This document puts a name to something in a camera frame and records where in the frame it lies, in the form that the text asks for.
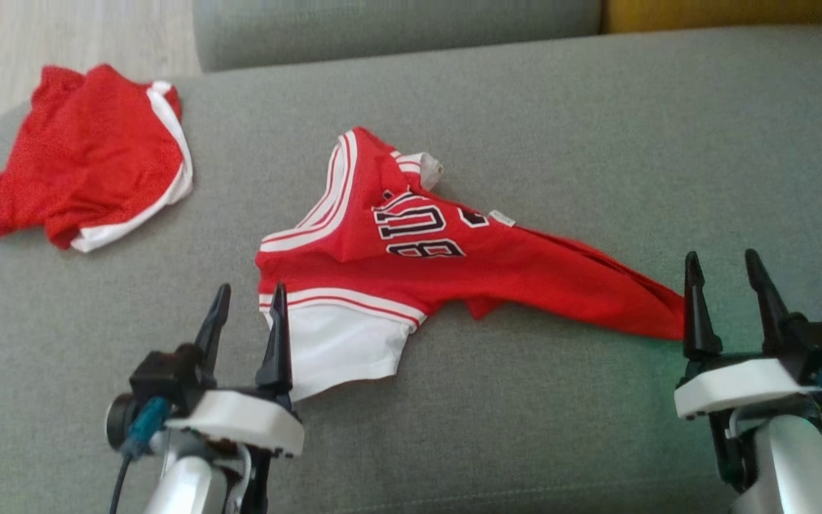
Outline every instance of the wooden floor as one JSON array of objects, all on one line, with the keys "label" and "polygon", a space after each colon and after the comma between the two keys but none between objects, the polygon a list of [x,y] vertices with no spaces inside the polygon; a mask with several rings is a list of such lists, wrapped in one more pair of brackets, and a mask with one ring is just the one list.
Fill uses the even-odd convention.
[{"label": "wooden floor", "polygon": [[130,79],[197,74],[191,0],[0,0],[0,115],[40,68],[110,63]]}]

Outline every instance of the jersey tag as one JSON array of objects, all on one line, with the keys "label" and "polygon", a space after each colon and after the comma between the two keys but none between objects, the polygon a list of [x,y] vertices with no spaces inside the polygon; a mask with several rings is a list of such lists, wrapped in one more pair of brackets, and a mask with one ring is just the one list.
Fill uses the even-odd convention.
[{"label": "jersey tag", "polygon": [[516,224],[515,219],[510,218],[509,216],[507,216],[507,215],[505,215],[505,214],[503,214],[502,212],[499,212],[499,211],[490,211],[490,214],[488,214],[488,216],[490,218],[496,219],[496,221],[499,221],[500,223],[502,223],[503,225],[506,225],[507,227],[512,227],[512,225]]}]

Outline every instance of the grey fabric upholstery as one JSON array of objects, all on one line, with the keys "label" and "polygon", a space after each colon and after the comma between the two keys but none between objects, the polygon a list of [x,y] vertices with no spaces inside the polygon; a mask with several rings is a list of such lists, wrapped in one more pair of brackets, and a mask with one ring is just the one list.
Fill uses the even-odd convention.
[{"label": "grey fabric upholstery", "polygon": [[[758,345],[743,251],[822,319],[822,27],[565,39],[251,69],[177,81],[196,189],[118,243],[0,240],[0,512],[106,508],[103,413],[147,351],[196,334],[234,287],[218,362],[250,383],[267,336],[260,238],[324,189],[362,124],[446,166],[437,192],[580,238],[675,288],[701,254],[715,328]],[[22,111],[0,123],[0,166]],[[708,426],[674,414],[679,345],[505,306],[432,316],[398,377],[298,404],[303,458],[272,513],[724,512]],[[141,511],[151,459],[121,511]]]},{"label": "grey fabric upholstery", "polygon": [[600,0],[193,0],[203,71],[598,33]]}]

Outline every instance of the sofa armrest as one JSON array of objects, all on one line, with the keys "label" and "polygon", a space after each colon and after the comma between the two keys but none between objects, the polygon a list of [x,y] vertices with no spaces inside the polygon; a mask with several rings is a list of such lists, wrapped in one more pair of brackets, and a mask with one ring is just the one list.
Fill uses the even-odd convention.
[{"label": "sofa armrest", "polygon": [[597,34],[601,0],[193,0],[202,71]]}]

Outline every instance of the black cable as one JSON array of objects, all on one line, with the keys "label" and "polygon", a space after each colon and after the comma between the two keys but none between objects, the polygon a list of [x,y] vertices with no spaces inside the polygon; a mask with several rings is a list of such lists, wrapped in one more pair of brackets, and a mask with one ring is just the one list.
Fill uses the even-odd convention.
[{"label": "black cable", "polygon": [[120,465],[120,474],[116,478],[116,487],[113,488],[113,500],[110,502],[110,514],[116,514],[116,510],[120,505],[120,493],[123,492],[123,482],[125,482],[128,464],[131,464],[131,456],[125,456],[123,464]]}]

